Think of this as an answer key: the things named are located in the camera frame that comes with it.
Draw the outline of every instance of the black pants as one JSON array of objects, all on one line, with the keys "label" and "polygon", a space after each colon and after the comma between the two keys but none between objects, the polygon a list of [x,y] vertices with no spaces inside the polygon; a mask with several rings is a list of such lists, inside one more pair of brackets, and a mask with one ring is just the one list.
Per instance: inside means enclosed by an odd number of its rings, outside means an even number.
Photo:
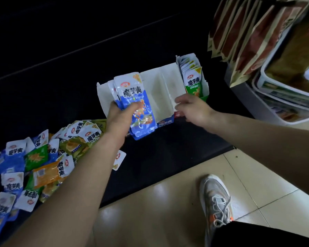
[{"label": "black pants", "polygon": [[260,225],[233,221],[216,229],[212,247],[235,246],[309,246],[309,238]]}]

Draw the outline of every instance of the gray sneaker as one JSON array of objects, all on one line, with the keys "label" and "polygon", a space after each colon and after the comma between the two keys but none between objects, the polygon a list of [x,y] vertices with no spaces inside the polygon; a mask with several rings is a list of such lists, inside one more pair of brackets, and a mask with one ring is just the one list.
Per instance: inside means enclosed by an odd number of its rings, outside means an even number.
[{"label": "gray sneaker", "polygon": [[222,180],[210,174],[200,183],[199,197],[207,222],[205,246],[210,246],[215,230],[233,220],[231,196]]}]

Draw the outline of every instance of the person's left arm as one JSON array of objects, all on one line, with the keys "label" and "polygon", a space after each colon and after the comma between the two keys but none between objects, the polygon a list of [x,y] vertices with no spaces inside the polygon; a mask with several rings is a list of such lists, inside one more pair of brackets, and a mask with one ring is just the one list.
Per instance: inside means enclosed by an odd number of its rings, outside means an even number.
[{"label": "person's left arm", "polygon": [[3,247],[85,246],[98,214],[114,159],[141,107],[132,103],[124,111],[111,104],[107,130],[83,156],[60,188],[40,206]]}]

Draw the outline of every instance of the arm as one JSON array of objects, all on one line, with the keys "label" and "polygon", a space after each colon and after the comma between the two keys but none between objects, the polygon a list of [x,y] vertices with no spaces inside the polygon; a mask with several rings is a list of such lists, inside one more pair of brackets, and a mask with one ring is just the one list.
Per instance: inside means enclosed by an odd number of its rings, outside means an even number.
[{"label": "arm", "polygon": [[309,194],[309,131],[214,111],[192,95],[176,98],[186,118],[215,133]]},{"label": "arm", "polygon": [[39,207],[3,246],[85,246],[98,214],[114,159],[124,143],[132,114],[111,104],[107,131],[78,162],[62,186]]}]

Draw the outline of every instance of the shoelace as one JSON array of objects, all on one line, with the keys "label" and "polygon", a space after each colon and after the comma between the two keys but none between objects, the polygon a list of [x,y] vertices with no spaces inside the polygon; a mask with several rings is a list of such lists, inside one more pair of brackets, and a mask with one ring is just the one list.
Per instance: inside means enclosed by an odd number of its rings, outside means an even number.
[{"label": "shoelace", "polygon": [[[229,197],[229,200],[226,201],[224,197],[215,195],[212,197],[213,200],[213,210],[215,213],[213,214],[215,217],[215,220],[213,221],[213,225],[215,228],[220,228],[222,225],[226,225],[231,222],[231,212],[229,210],[229,205],[231,203],[231,197]],[[223,210],[218,206],[219,204],[224,205]]]}]

